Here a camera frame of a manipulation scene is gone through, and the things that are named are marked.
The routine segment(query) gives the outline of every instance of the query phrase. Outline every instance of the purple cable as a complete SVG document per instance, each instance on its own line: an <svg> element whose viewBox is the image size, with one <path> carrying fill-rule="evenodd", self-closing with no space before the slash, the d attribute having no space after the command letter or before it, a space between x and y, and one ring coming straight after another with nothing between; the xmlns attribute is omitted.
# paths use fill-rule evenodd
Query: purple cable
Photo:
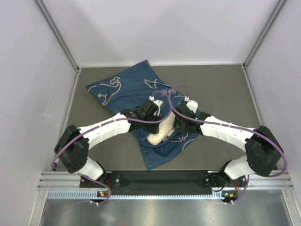
<svg viewBox="0 0 301 226"><path fill-rule="evenodd" d="M185 87L186 89L186 95L188 96L188 89L187 87L184 85L184 84L176 84L174 85L171 90L174 90L176 87L178 86L183 86ZM151 96L153 96L155 93L161 93L161 94L164 94L167 99L168 99L168 102L171 103L171 101L169 101L170 99L170 95L171 95L171 92L169 93L169 95L167 95L166 93L162 92L162 91L155 91L153 92L153 94ZM167 119L169 117L169 115L171 114L171 111L172 111L172 105L170 105L170 108L169 108L169 112L168 114L161 120L158 120L158 121L144 121L144 120L139 120L139 119L130 119L130 118L122 118L122 119L116 119L116 121L122 121L122 120L127 120L127 121L136 121L136 122L142 122L142 123L146 123L146 124L157 124L157 123L160 123L162 121L164 121L165 119ZM101 124L100 126L95 126L91 129L88 129L87 131L77 135L75 138L73 138L70 142L68 142L60 151L59 153L54 157L54 159L52 160L51 162L51 167L55 169L55 161L61 156L61 154L70 146L72 145L75 141L77 141L79 138L81 138L82 136L86 135L87 133L89 132L92 132L93 130L95 129L98 129L100 128L101 126L105 126L105 125L108 125L110 123L114 122L114 120L111 120L111 121L107 121L107 122L104 122L103 124Z"/></svg>
<svg viewBox="0 0 301 226"><path fill-rule="evenodd" d="M248 187L249 182L250 182L250 175L247 176L247 178L246 178L246 185L245 185L243 191L241 192L240 196L235 201L233 201L233 204L237 203L241 199L241 197L243 196L243 194L246 192L246 188Z"/></svg>
<svg viewBox="0 0 301 226"><path fill-rule="evenodd" d="M233 126L233 125L229 125L229 124L219 124L217 122L212 122L212 121L203 121L203 120L198 120L198 119L194 119L194 118L190 118L190 117L187 117L186 115L183 115L181 114L180 112L178 112L174 106L172 105L171 103L171 99L170 99L170 94L171 92L169 93L168 95L168 101L169 101L169 104L172 108L172 110L177 113L177 115L185 118L185 119L188 119L188 120L191 120L191 121L196 121L196 122L201 122L201 123L206 123L206 124L210 124L210 125L217 125L217 126L224 126L224 127L229 127L229 128L233 128L233 129L238 129L238 130L243 130L243 131L246 131L246 132L250 132L250 133L253 133L259 137L261 137L262 139L266 140L267 142L269 142L278 152L279 154L281 155L283 161L284 161L284 167L283 169L281 170L281 172L277 173L277 174L274 174L274 175L270 175L268 177L270 178L274 178L274 177L278 177L282 174L284 174L287 170L287 159L285 157L285 155L283 154L282 150L280 147L278 147L278 145L276 145L272 140L270 140L269 138L265 137L264 135L260 134L259 132L257 131L254 131L254 130L251 130L251 129L247 129L247 128L244 128L244 127L240 127L240 126Z"/></svg>

